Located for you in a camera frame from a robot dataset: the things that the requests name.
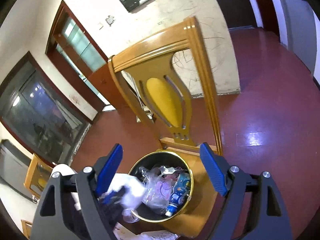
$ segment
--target blue gripper pad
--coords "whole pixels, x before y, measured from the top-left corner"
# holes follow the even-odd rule
[[[100,157],[93,166],[97,174],[97,187],[95,194],[100,197],[108,191],[111,181],[122,160],[123,150],[120,144],[115,144],[107,156]]]
[[[200,145],[200,159],[207,171],[214,189],[223,197],[228,193],[225,176],[229,168],[224,157],[215,155],[207,143]]]

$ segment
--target metal screw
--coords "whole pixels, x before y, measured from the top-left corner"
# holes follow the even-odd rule
[[[237,166],[231,166],[230,170],[234,173],[237,173],[239,171],[239,168]]]
[[[91,171],[92,171],[92,167],[90,167],[90,166],[84,167],[84,169],[83,169],[84,173],[90,173]]]
[[[268,171],[264,171],[264,172],[262,173],[262,175],[263,175],[263,177],[265,177],[265,178],[270,178],[270,176],[271,176],[270,172],[268,172]]]
[[[56,172],[54,172],[54,173],[52,174],[51,177],[57,178],[57,177],[59,177],[59,176],[60,176],[60,172],[56,171]]]

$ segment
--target wooden floor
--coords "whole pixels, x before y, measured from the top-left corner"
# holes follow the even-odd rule
[[[245,172],[271,173],[296,238],[320,206],[320,92],[309,70],[273,33],[237,30],[231,38],[241,94],[219,97],[224,156]],[[191,125],[195,141],[214,144],[203,99],[193,99]],[[71,167],[94,164],[115,143],[124,147],[119,172],[128,172],[139,158],[157,149],[148,128],[135,122],[130,109],[105,112],[90,128]],[[246,197],[235,236],[241,234],[248,204]]]

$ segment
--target trash can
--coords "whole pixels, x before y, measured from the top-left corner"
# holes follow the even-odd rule
[[[178,211],[173,214],[171,217],[167,217],[166,215],[159,215],[156,214],[152,209],[142,203],[138,208],[137,212],[133,212],[134,215],[139,217],[143,221],[151,222],[151,223],[160,223],[167,221],[179,214],[182,214],[185,210],[185,207],[188,205],[194,187],[194,179],[191,169],[189,168],[188,164],[176,153],[170,151],[157,151],[147,154],[146,156],[142,157],[140,160],[136,162],[136,164],[131,168],[129,175],[135,176],[141,180],[142,175],[139,171],[139,167],[143,166],[148,170],[151,170],[153,167],[181,167],[184,170],[187,170],[190,174],[190,193],[186,196],[185,203],[179,207]]]

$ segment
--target wooden chair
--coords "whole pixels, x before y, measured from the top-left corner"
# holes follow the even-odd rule
[[[23,185],[39,199],[50,178],[51,172],[52,167],[43,162],[36,154],[33,154]]]
[[[24,236],[27,239],[30,239],[32,223],[29,222],[29,221],[21,219],[21,224],[22,224],[22,232],[23,232]]]
[[[167,149],[179,154],[191,168],[195,185],[186,212],[162,224],[174,233],[196,237],[208,220],[217,193],[200,160],[199,145],[190,137],[191,94],[172,67],[173,55],[185,49],[191,50],[200,77],[216,142],[211,148],[222,155],[220,126],[215,105],[216,88],[201,29],[195,17],[186,18],[182,23],[137,42],[112,56],[108,65],[111,76],[127,104],[159,140],[159,150]],[[172,138],[162,137],[144,113],[123,78],[122,70],[133,77],[143,102],[158,120],[166,125]]]

